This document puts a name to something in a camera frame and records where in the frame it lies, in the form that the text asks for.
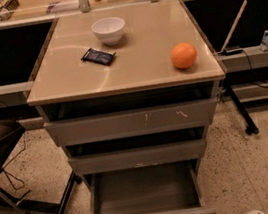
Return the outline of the grey drawer cabinet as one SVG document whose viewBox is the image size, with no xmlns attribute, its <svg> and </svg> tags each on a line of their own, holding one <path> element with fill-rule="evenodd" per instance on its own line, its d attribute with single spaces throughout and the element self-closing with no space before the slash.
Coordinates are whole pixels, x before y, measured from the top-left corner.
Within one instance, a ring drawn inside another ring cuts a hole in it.
<svg viewBox="0 0 268 214">
<path fill-rule="evenodd" d="M 92 24 L 111 16 L 126 22 L 123 38 L 111 47 L 116 54 L 113 63 L 104 66 L 81 61 L 86 50 L 102 46 L 92 33 Z M 196 48 L 197 58 L 191 67 L 178 69 L 170 54 L 183 42 Z M 177 0 L 60 17 L 45 53 L 27 99 L 37 108 L 44 124 L 207 99 L 216 101 L 218 83 L 224 76 Z M 59 147 L 69 160 L 206 140 L 209 125 Z"/>
</svg>

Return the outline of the grey top drawer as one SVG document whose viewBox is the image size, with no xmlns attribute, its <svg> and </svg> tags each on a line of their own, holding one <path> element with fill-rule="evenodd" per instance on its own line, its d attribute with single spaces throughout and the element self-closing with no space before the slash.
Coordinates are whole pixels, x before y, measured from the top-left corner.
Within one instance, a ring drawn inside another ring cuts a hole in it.
<svg viewBox="0 0 268 214">
<path fill-rule="evenodd" d="M 45 129 L 56 145 L 64 147 L 209 125 L 215 107 L 215 99 L 207 99 L 182 105 L 56 120 L 46 123 Z"/>
</svg>

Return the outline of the grey drawer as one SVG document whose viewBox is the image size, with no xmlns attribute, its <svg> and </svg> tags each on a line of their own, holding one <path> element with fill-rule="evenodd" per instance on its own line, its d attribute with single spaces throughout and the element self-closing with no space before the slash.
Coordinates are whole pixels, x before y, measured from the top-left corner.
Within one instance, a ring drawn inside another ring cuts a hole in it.
<svg viewBox="0 0 268 214">
<path fill-rule="evenodd" d="M 56 120 L 46 123 L 45 129 L 56 145 L 64 147 L 209 125 L 215 107 L 215 99 L 207 99 L 182 105 Z"/>
<path fill-rule="evenodd" d="M 115 151 L 69 159 L 74 173 L 85 175 L 104 171 L 117 171 L 167 162 L 199 159 L 206 150 L 206 140 L 197 139 L 134 150 Z"/>
<path fill-rule="evenodd" d="M 215 214 L 188 161 L 94 174 L 92 214 Z"/>
</svg>

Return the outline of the grey middle drawer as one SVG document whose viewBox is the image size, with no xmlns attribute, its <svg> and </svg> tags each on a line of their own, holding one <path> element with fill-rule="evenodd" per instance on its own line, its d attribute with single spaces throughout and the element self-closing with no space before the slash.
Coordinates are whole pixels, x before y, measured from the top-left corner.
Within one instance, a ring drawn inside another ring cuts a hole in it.
<svg viewBox="0 0 268 214">
<path fill-rule="evenodd" d="M 115 151 L 69 159 L 74 173 L 85 175 L 104 171 L 117 171 L 167 162 L 199 159 L 206 150 L 206 140 L 197 139 L 134 150 Z"/>
</svg>

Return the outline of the grey bottom drawer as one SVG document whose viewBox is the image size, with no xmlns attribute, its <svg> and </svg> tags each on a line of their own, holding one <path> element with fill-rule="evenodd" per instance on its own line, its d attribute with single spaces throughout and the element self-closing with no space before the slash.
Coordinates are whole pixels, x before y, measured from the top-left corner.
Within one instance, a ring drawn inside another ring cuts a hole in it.
<svg viewBox="0 0 268 214">
<path fill-rule="evenodd" d="M 92 214 L 215 214 L 188 161 L 94 174 Z"/>
</svg>

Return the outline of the blue snack packet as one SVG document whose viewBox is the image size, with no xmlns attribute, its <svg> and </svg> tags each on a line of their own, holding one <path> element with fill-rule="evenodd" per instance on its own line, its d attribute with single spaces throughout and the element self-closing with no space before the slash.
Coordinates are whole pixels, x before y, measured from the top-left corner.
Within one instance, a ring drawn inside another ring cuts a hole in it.
<svg viewBox="0 0 268 214">
<path fill-rule="evenodd" d="M 95 64 L 108 66 L 115 59 L 115 55 L 115 52 L 109 53 L 89 48 L 81 57 L 81 61 L 93 62 Z"/>
</svg>

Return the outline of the orange fruit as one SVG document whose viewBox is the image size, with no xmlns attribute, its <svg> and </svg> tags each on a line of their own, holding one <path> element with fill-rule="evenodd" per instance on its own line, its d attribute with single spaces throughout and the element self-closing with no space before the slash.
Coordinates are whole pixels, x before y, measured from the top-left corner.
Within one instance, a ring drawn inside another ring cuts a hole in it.
<svg viewBox="0 0 268 214">
<path fill-rule="evenodd" d="M 185 69 L 196 62 L 197 50 L 192 44 L 183 42 L 172 48 L 170 56 L 176 68 Z"/>
</svg>

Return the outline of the white bowl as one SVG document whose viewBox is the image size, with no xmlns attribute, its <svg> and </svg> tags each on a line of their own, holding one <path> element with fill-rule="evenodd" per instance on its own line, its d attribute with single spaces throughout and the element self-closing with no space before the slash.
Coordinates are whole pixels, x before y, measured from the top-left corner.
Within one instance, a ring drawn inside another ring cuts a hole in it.
<svg viewBox="0 0 268 214">
<path fill-rule="evenodd" d="M 111 17 L 99 19 L 94 22 L 91 31 L 95 37 L 105 45 L 117 44 L 123 37 L 125 27 L 124 19 L 119 17 Z"/>
</svg>

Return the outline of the black power adapter right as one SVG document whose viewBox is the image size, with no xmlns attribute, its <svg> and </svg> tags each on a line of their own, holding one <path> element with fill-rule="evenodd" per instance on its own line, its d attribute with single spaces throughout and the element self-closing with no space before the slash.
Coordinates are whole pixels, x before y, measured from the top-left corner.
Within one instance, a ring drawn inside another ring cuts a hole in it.
<svg viewBox="0 0 268 214">
<path fill-rule="evenodd" d="M 239 46 L 228 47 L 223 50 L 222 54 L 225 56 L 229 56 L 229 55 L 240 54 L 242 51 L 243 51 L 242 48 L 240 48 Z"/>
</svg>

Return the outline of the white pole stand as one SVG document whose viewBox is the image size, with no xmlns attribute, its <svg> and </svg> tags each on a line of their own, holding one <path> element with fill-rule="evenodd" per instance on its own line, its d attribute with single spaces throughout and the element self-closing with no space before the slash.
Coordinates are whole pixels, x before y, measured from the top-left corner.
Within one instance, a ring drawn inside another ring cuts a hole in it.
<svg viewBox="0 0 268 214">
<path fill-rule="evenodd" d="M 237 12 L 237 16 L 235 17 L 235 20 L 233 21 L 233 24 L 231 25 L 231 28 L 227 34 L 227 37 L 225 38 L 225 42 L 223 43 L 221 50 L 219 51 L 218 55 L 223 56 L 222 52 L 225 48 L 228 48 L 229 41 L 231 40 L 231 37 L 233 36 L 233 33 L 241 19 L 241 16 L 243 15 L 243 12 L 245 11 L 245 8 L 247 7 L 247 4 L 250 0 L 243 0 L 243 3 L 241 4 L 241 7 L 239 8 L 239 11 Z M 229 93 L 229 96 L 231 96 L 232 101 L 235 103 L 236 108 L 242 115 L 244 121 L 246 122 L 247 126 L 245 129 L 245 133 L 248 135 L 255 135 L 259 134 L 259 129 L 256 126 L 255 122 L 251 119 L 250 114 L 248 114 L 247 110 L 243 107 L 242 102 L 238 99 L 238 97 L 235 94 L 235 91 L 232 90 L 232 87 L 228 83 L 228 79 L 225 79 L 223 82 L 225 90 Z"/>
</svg>

